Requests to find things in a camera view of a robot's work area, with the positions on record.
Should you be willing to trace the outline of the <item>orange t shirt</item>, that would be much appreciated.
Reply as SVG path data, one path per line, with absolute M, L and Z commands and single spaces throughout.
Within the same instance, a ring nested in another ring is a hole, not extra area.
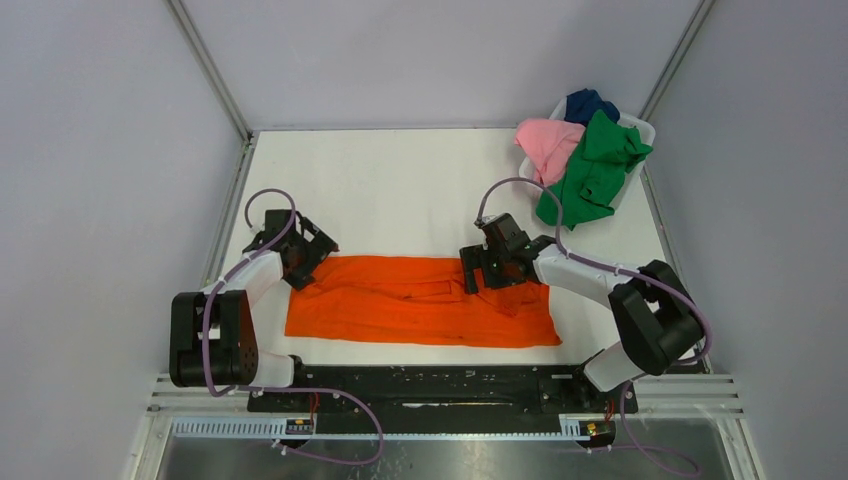
M 465 291 L 457 258 L 342 256 L 290 295 L 284 332 L 366 343 L 558 346 L 545 285 Z

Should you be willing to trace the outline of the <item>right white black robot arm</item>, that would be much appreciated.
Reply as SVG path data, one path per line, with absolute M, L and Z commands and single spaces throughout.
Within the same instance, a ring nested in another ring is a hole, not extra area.
M 662 261 L 631 270 L 571 253 L 555 237 L 530 238 L 508 213 L 476 225 L 484 243 L 459 251 L 467 294 L 535 283 L 578 294 L 611 312 L 618 342 L 584 362 L 573 386 L 583 410 L 601 410 L 626 381 L 665 373 L 706 337 L 693 302 Z

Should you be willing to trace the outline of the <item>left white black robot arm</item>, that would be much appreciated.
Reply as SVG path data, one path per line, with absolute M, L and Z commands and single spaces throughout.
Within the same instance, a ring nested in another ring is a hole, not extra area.
M 284 282 L 300 291 L 339 246 L 314 222 L 289 209 L 265 212 L 264 225 L 223 277 L 171 303 L 169 376 L 181 388 L 251 384 L 260 353 L 252 310 Z

